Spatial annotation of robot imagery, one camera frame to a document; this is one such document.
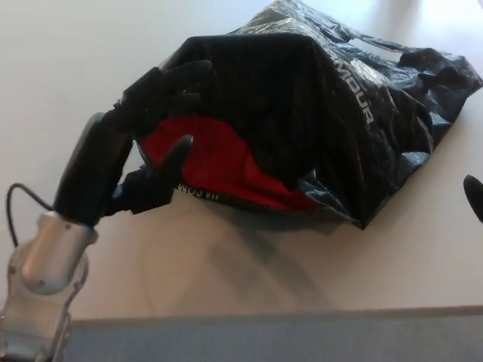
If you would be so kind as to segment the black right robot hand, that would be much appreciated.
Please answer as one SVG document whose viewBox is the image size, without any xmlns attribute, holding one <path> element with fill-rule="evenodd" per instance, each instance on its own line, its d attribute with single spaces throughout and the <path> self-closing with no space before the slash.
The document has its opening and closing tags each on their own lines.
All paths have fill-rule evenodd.
<svg viewBox="0 0 483 362">
<path fill-rule="evenodd" d="M 481 183 L 465 183 L 463 185 L 464 192 L 469 202 L 472 211 L 477 216 L 478 220 L 482 222 L 482 184 Z"/>
</svg>

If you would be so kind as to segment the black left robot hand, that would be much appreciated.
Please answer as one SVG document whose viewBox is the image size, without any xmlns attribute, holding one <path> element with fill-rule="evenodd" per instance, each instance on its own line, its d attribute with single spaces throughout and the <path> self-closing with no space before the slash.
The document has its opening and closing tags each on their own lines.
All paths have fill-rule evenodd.
<svg viewBox="0 0 483 362">
<path fill-rule="evenodd" d="M 122 174 L 133 144 L 149 136 L 171 115 L 192 112 L 201 96 L 191 93 L 211 77 L 211 62 L 198 60 L 173 69 L 151 68 L 105 113 L 86 124 L 57 188 L 53 209 L 74 222 L 94 227 L 120 211 L 143 213 L 171 202 L 193 146 L 185 134 L 170 144 L 157 163 Z"/>
</svg>

